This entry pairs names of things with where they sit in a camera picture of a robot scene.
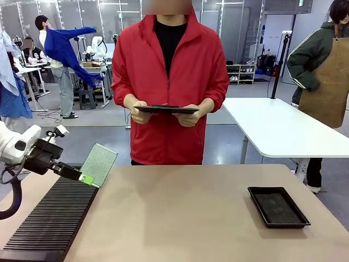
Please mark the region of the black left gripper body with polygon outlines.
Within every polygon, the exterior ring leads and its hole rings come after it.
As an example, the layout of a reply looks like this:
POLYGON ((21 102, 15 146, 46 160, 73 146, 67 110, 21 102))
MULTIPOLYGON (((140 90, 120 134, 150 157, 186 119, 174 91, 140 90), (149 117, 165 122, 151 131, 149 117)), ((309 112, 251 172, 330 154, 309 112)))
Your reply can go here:
POLYGON ((52 161, 60 158, 62 152, 52 153, 49 151, 32 150, 27 156, 24 168, 39 175, 44 175, 48 170, 58 173, 59 168, 52 168, 52 161))

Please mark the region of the person's right hand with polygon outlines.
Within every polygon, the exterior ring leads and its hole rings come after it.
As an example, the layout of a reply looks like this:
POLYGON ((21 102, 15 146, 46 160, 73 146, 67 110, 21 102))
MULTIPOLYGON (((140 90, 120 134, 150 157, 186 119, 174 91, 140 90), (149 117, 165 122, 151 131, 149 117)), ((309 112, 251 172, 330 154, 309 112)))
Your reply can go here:
POLYGON ((135 123, 146 124, 151 119, 151 113, 143 112, 136 108, 136 106, 147 106, 147 103, 145 101, 138 100, 133 94, 127 94, 123 103, 124 107, 131 111, 131 118, 135 123))

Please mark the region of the person's left hand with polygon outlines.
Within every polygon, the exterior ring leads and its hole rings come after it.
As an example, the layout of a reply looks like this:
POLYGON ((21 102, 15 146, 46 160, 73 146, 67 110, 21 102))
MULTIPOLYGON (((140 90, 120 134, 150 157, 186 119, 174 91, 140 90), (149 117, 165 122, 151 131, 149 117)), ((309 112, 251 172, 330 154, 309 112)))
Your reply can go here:
POLYGON ((210 98, 205 98, 199 105, 190 104, 186 108, 196 108, 197 111, 193 114, 173 114, 183 127, 194 127, 198 121, 210 113, 214 109, 214 101, 210 98))

